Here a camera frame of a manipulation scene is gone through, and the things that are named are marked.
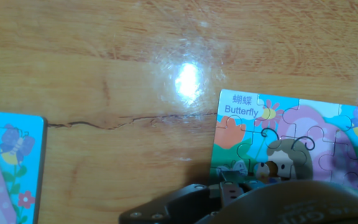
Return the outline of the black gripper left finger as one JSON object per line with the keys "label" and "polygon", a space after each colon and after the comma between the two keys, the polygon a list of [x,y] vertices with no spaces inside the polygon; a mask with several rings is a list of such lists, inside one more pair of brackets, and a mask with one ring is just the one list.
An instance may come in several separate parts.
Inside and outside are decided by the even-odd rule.
{"label": "black gripper left finger", "polygon": [[119,224],[197,223],[221,208],[219,195],[191,184],[120,214]]}

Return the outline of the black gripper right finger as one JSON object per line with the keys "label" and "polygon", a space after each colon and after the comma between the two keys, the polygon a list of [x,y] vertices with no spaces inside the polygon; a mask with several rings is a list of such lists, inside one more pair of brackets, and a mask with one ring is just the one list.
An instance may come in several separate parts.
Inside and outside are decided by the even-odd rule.
{"label": "black gripper right finger", "polygon": [[241,195],[251,190],[263,187],[258,180],[245,180],[243,182],[224,181],[219,184],[221,206],[226,207]]}

